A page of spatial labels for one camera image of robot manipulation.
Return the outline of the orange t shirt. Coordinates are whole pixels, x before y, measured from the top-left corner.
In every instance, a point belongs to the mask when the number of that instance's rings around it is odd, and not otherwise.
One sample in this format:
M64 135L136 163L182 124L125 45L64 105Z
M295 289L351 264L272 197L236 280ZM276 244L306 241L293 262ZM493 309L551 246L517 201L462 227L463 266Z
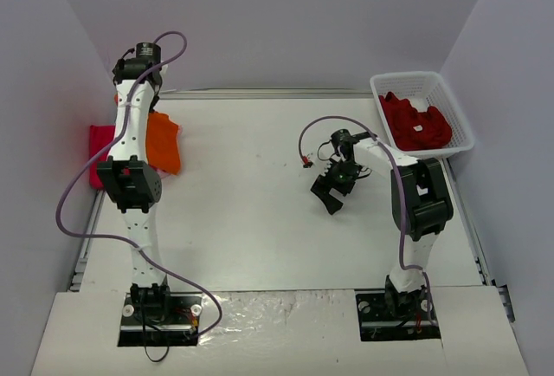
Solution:
M108 156L116 161L127 161L136 157L155 170L160 169L178 175L181 172L182 161L177 149L176 134L178 124L170 120L165 113L153 111L142 105L140 98L132 106L121 104L114 131L114 138L120 136L124 124L126 110L130 115L126 124L125 134L111 146Z

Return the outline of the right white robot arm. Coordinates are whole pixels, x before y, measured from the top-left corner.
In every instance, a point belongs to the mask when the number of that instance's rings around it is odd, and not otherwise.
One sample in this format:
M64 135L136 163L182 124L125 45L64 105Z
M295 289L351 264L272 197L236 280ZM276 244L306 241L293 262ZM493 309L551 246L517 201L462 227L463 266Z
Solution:
M441 164L417 159L373 139L368 133L346 129L331 135L332 156L311 187L329 214L343 203L332 195L351 193L365 171L390 180L391 212L400 231L398 260L385 278L383 305L398 319L413 314L428 296L426 268L431 250L454 216L454 207Z

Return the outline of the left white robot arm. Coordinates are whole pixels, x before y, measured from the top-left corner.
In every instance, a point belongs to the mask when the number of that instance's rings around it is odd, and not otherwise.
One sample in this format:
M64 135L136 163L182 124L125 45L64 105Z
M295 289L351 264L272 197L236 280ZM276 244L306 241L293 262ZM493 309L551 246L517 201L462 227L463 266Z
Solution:
M135 56L120 58L113 69L117 92L115 137L106 161L97 164L97 174L109 198L121 211L132 245L130 303L138 318L150 324L167 321L173 315L167 275L161 263L156 230L156 203L162 194L161 178L148 164L146 128L151 106L158 99L162 77L155 68L161 62L161 48L140 42Z

